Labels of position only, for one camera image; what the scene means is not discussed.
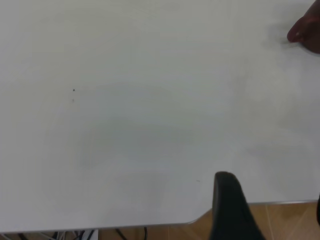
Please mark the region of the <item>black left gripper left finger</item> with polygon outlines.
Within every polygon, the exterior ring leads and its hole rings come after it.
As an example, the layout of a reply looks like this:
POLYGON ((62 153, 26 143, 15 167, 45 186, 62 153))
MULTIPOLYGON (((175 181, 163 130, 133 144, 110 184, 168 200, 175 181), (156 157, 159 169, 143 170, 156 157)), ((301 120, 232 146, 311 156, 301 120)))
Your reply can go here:
POLYGON ((210 240, 264 240, 236 176, 214 175, 210 240))

